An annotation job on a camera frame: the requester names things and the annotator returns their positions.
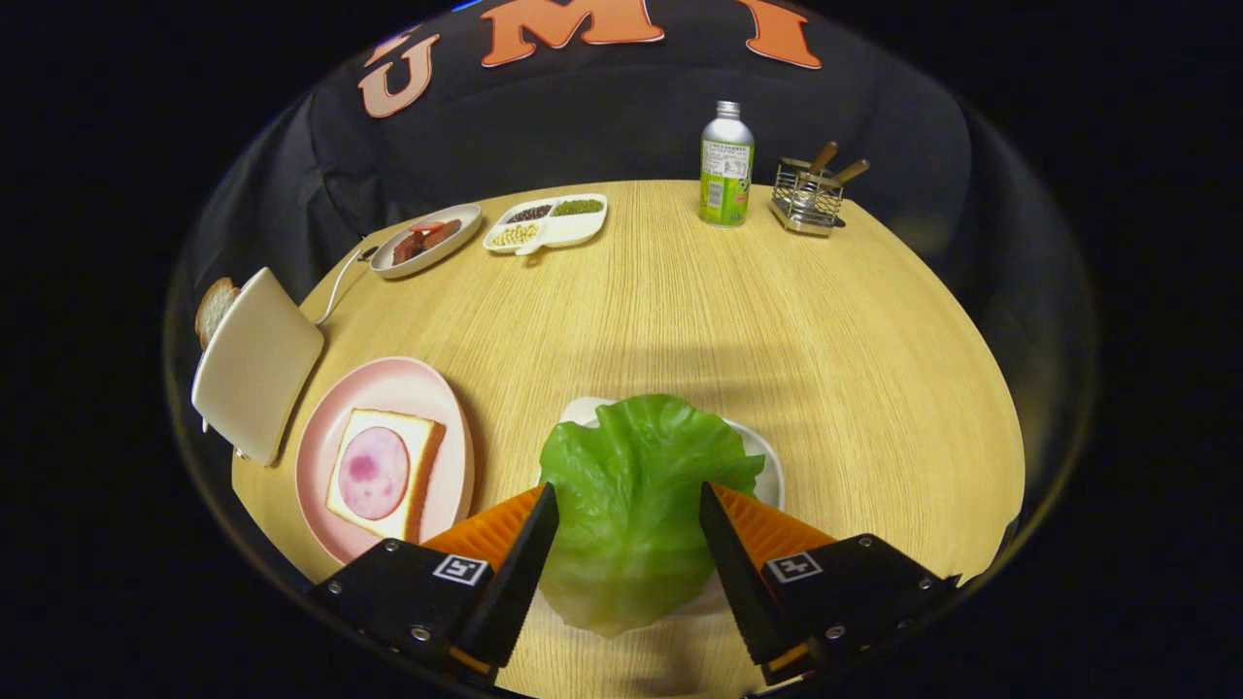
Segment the toast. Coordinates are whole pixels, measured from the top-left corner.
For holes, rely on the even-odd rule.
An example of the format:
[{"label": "toast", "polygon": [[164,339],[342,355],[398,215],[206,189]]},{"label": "toast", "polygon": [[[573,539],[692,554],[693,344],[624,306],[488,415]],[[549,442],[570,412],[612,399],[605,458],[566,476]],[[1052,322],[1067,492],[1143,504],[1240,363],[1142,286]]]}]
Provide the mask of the toast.
[{"label": "toast", "polygon": [[[349,489],[362,486],[351,480],[355,475],[353,470],[354,456],[351,456],[352,463],[347,466],[344,464],[346,454],[351,450],[351,444],[355,438],[372,428],[390,430],[390,433],[400,438],[400,443],[404,447],[404,473],[400,464],[392,463],[394,459],[399,459],[399,456],[394,456],[393,451],[384,449],[373,449],[372,451],[377,454],[377,460],[387,459],[390,463],[379,463],[374,468],[368,465],[373,471],[378,469],[382,474],[403,473],[405,476],[404,483],[397,484],[404,486],[404,489],[401,490],[400,499],[395,500],[395,505],[392,509],[383,506],[380,510],[374,510],[374,500],[363,500],[362,502],[357,500],[358,498],[363,498],[362,494],[354,495],[355,500],[353,500],[352,505],[351,493],[347,493]],[[385,440],[392,442],[392,435],[382,434],[382,437],[380,443]],[[440,450],[440,443],[444,440],[444,437],[445,427],[435,420],[403,413],[354,408],[351,410],[346,429],[341,435],[337,459],[333,463],[332,474],[328,476],[328,493],[324,496],[324,506],[342,520],[365,529],[375,536],[382,539],[400,539],[410,544],[418,544],[419,524],[423,519],[423,505],[428,496],[431,466],[436,460],[436,454]],[[359,447],[355,445],[354,454],[359,453]],[[374,476],[368,474],[365,478],[373,479]],[[378,486],[384,485],[382,480],[374,480],[374,483]],[[370,498],[372,493],[368,490],[365,495]]]},{"label": "toast", "polygon": [[194,315],[194,333],[199,336],[199,346],[204,352],[208,351],[211,336],[216,333],[216,327],[239,294],[241,290],[234,286],[232,279],[222,277],[209,286],[208,292],[203,295],[199,311]]}]

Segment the divided dish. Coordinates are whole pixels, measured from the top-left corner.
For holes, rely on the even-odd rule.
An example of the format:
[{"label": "divided dish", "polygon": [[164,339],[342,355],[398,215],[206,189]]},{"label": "divided dish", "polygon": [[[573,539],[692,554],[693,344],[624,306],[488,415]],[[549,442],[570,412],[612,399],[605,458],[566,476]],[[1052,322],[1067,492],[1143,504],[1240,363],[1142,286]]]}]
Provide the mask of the divided dish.
[{"label": "divided dish", "polygon": [[[557,206],[569,201],[595,201],[600,204],[599,211],[583,214],[556,215]],[[512,220],[518,214],[532,209],[542,210],[539,215],[525,220]],[[603,194],[568,194],[566,197],[551,197],[548,199],[534,199],[512,206],[497,219],[492,229],[484,236],[484,248],[493,252],[530,255],[539,248],[566,248],[578,245],[589,240],[604,225],[604,219],[609,213],[608,198]],[[513,238],[521,231],[530,231],[526,235]]]}]

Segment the round table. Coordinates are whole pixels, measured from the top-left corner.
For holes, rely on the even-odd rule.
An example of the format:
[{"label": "round table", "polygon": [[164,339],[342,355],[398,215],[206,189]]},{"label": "round table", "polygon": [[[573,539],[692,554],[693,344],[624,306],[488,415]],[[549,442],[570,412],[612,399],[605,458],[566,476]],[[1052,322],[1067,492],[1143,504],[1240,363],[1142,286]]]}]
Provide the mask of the round table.
[{"label": "round table", "polygon": [[[531,257],[488,252],[515,204],[608,197],[600,233]],[[414,276],[346,272],[323,356],[271,466],[234,458],[239,499],[312,582],[339,563],[295,491],[319,398],[372,359],[435,367],[475,448],[471,514],[531,488],[574,398],[671,393],[746,424],[781,456],[786,511],[844,539],[873,532],[941,577],[993,561],[1023,499],[1023,442],[979,332],[920,259],[851,200],[828,238],[782,229],[755,185],[745,225],[697,218],[699,183],[608,182],[486,199],[479,233]],[[406,224],[375,231],[379,245]],[[343,259],[302,303],[323,312]],[[564,626],[537,593],[497,685],[537,697],[740,695],[763,687],[733,618],[666,618],[613,641]]]}]

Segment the wooden utensil handle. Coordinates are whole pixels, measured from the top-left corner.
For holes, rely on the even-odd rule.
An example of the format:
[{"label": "wooden utensil handle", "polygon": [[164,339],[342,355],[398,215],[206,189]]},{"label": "wooden utensil handle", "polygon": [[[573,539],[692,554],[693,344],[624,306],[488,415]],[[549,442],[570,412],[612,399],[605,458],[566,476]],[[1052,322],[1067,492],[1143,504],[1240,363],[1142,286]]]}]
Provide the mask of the wooden utensil handle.
[{"label": "wooden utensil handle", "polygon": [[854,163],[848,165],[846,169],[834,175],[833,179],[840,182],[842,184],[845,184],[848,180],[851,180],[859,177],[860,174],[868,172],[868,168],[870,167],[871,163],[869,163],[866,159],[855,160]]},{"label": "wooden utensil handle", "polygon": [[829,164],[829,160],[832,160],[833,157],[837,154],[838,154],[838,142],[830,141],[825,143],[824,148],[820,149],[820,154],[817,155],[814,160],[812,160],[812,168],[808,172],[810,172],[812,174],[819,174],[820,170],[824,169],[824,165]]}]

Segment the meat slice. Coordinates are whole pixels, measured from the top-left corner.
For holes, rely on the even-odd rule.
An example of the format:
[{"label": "meat slice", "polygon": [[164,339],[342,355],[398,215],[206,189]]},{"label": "meat slice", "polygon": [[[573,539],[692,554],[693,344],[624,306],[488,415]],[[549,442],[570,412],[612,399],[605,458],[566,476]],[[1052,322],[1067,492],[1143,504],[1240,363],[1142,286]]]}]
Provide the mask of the meat slice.
[{"label": "meat slice", "polygon": [[446,223],[444,226],[441,226],[441,228],[439,228],[439,229],[429,233],[423,239],[423,249],[424,250],[431,250],[436,245],[444,243],[446,238],[449,238],[450,235],[457,233],[457,230],[461,229],[461,226],[462,226],[462,223],[455,219],[455,220],[451,220],[451,221]]},{"label": "meat slice", "polygon": [[423,221],[421,224],[414,224],[413,226],[410,226],[410,230],[416,230],[419,233],[433,233],[435,230],[439,230],[445,224],[440,221]]},{"label": "meat slice", "polygon": [[406,236],[405,240],[398,243],[397,248],[393,249],[393,265],[400,265],[401,262],[413,259],[419,252],[423,252],[423,233],[414,231]]},{"label": "meat slice", "polygon": [[355,515],[387,517],[405,496],[410,478],[410,455],[398,434],[385,427],[358,433],[341,459],[337,486]]}]

